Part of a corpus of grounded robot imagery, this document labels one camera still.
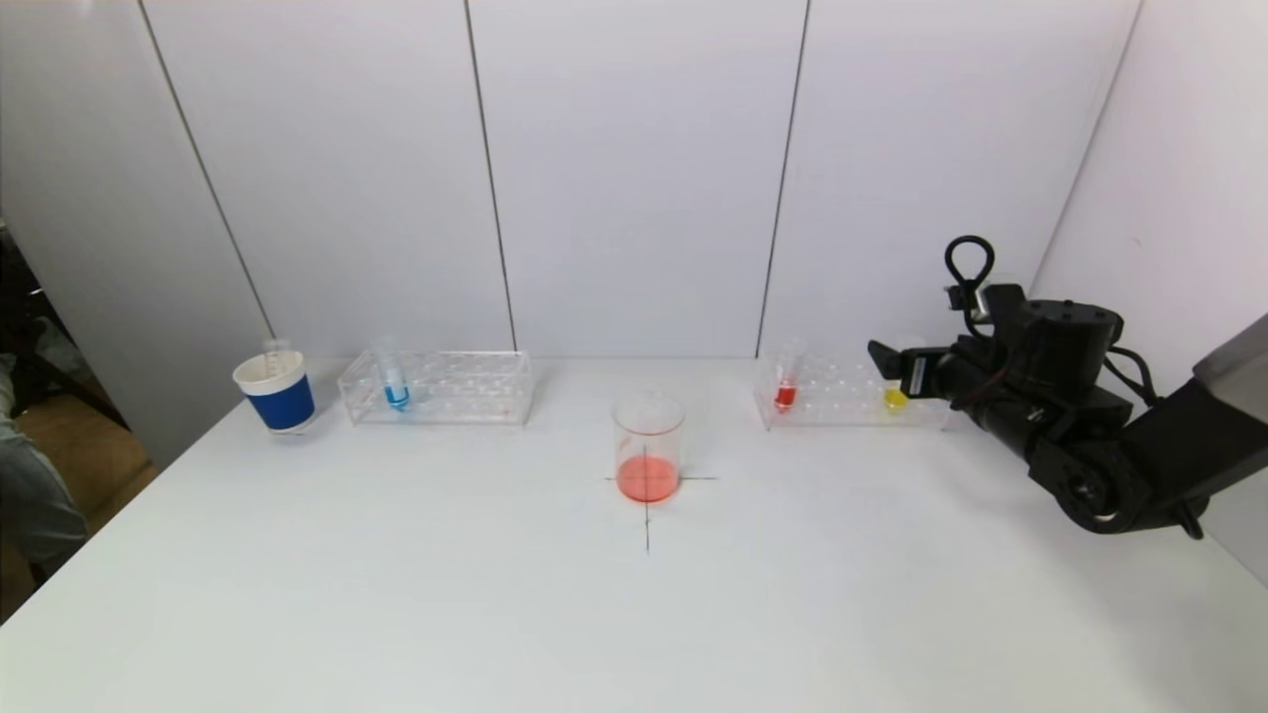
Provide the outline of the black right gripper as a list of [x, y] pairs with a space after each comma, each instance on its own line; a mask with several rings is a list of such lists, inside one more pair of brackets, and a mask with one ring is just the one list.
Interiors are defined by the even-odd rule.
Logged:
[[871, 358], [883, 381], [900, 381], [910, 400], [938, 400], [967, 416], [1002, 443], [1028, 443], [1033, 436], [1033, 393], [1002, 368], [983, 368], [954, 349], [896, 351], [869, 341]]

